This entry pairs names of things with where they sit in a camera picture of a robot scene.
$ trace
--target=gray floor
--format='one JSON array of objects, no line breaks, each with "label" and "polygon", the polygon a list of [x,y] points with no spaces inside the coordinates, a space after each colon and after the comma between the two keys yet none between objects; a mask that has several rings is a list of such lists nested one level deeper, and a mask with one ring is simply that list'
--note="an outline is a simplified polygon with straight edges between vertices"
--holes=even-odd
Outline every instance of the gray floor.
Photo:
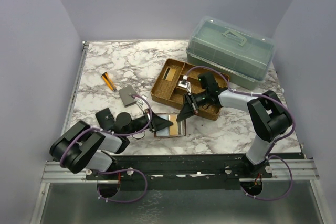
[{"label": "gray floor", "polygon": [[[288,182],[264,183],[261,196],[282,194]],[[121,192],[130,199],[139,192]],[[189,190],[149,191],[133,204],[98,200],[95,184],[53,184],[49,191],[44,224],[132,223],[322,223],[310,183],[295,182],[291,194],[282,200],[262,202],[241,191]]]}]

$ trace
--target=white wall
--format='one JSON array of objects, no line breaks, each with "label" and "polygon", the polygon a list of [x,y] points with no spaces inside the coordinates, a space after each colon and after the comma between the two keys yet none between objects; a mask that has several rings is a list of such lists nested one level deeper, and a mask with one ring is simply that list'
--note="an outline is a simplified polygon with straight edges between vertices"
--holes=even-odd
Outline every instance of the white wall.
[{"label": "white wall", "polygon": [[186,39],[205,15],[272,36],[292,0],[61,0],[83,40]]},{"label": "white wall", "polygon": [[0,216],[29,223],[82,44],[60,0],[0,0]]},{"label": "white wall", "polygon": [[313,156],[336,220],[336,1],[293,0],[275,32],[274,59],[298,122],[304,151]]}]

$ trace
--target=table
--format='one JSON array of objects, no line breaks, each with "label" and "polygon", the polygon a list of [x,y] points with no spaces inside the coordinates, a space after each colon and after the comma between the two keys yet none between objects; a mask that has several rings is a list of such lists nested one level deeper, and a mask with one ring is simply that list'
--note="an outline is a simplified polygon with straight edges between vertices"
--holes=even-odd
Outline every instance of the table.
[{"label": "table", "polygon": [[[107,107],[115,117],[123,111],[130,113],[133,118],[141,115],[142,112],[136,105],[124,108],[119,94],[111,91],[102,80],[101,75],[104,72],[108,72],[118,89],[130,84],[138,94],[147,96],[155,113],[178,112],[175,108],[152,101],[150,91],[166,59],[187,61],[186,46],[187,41],[183,40],[91,42],[70,125],[84,120],[91,126],[99,126],[95,113]],[[234,84],[232,87],[248,91]],[[273,66],[268,70],[266,80],[254,92],[263,93],[266,90],[274,90],[285,103]],[[146,131],[145,138],[141,140],[129,137],[131,143],[121,155],[245,153],[254,136],[248,113],[222,108],[217,121],[198,116],[187,119],[187,136],[184,137],[154,138],[149,131]],[[272,152],[301,152],[296,135],[292,134],[279,141]]]}]

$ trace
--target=box lid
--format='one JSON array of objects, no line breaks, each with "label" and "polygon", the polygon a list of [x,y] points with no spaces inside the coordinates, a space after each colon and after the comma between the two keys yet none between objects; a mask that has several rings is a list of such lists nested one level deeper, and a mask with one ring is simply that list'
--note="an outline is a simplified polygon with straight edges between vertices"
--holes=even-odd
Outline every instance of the box lid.
[{"label": "box lid", "polygon": [[262,80],[275,52],[275,42],[237,26],[204,17],[191,35],[187,51],[250,77],[249,65]]}]

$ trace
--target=box handle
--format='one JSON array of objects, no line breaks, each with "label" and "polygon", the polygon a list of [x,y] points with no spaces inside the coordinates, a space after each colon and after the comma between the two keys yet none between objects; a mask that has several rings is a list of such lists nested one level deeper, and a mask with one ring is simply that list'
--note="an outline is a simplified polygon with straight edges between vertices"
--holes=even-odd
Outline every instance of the box handle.
[{"label": "box handle", "polygon": [[234,30],[231,30],[231,29],[228,29],[225,33],[222,33],[222,34],[228,39],[238,41],[242,47],[245,45],[247,41],[247,39],[244,36],[242,36],[240,33]]}]

